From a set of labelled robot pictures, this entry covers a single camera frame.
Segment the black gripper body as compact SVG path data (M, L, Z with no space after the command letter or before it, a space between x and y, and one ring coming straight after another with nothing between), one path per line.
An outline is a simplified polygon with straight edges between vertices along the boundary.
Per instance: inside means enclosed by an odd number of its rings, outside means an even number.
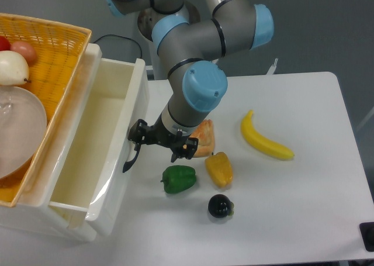
M188 136L184 136L181 129L177 129L175 133L171 133L162 121L156 121L148 131L146 145L156 144L170 149L173 144L184 141L187 138Z

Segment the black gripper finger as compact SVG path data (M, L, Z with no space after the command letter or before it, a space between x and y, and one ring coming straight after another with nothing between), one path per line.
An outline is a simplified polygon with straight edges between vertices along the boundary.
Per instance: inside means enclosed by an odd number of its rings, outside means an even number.
M146 144L148 136L148 124L145 120L139 119L129 130L127 139L135 144L135 149L140 149Z
M199 139L188 137L184 141L177 142L171 146L171 162L174 163L179 158L190 160L198 150Z

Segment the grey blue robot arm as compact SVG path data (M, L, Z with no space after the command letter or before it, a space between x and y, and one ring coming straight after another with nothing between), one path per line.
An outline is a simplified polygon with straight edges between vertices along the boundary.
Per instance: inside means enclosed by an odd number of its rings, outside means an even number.
M271 41L273 17L249 0L206 0L212 17L190 23L185 0L106 0L114 15L150 9L151 38L167 74L172 96L153 125L138 120L128 139L139 152L156 144L172 151L172 160L191 159L198 149L192 133L220 103L227 77L215 61Z

